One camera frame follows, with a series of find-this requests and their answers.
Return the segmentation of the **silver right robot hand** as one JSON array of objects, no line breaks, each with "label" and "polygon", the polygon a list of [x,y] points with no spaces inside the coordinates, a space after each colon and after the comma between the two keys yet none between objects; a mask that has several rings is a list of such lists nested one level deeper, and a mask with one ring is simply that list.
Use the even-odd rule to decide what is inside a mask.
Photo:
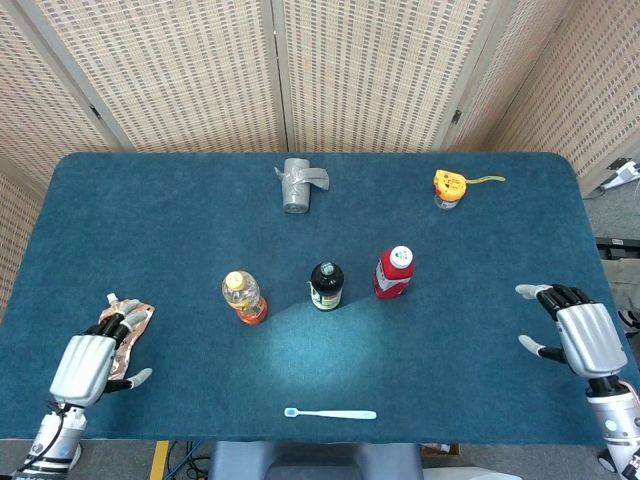
[{"label": "silver right robot hand", "polygon": [[556,348],[528,335],[519,336],[520,344],[531,354],[566,364],[588,380],[616,375],[627,365],[619,334],[604,304],[577,287],[560,284],[519,284],[515,291],[543,306],[560,338],[561,346]]}]

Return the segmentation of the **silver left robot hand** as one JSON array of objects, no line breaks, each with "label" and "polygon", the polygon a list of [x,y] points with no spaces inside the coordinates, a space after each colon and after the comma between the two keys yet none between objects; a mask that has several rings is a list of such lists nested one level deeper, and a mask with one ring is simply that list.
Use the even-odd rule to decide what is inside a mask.
[{"label": "silver left robot hand", "polygon": [[127,374],[133,347],[145,332],[155,308],[138,299],[107,295],[108,307],[98,321],[69,340],[49,392],[62,405],[87,408],[105,393],[131,390],[153,370]]}]

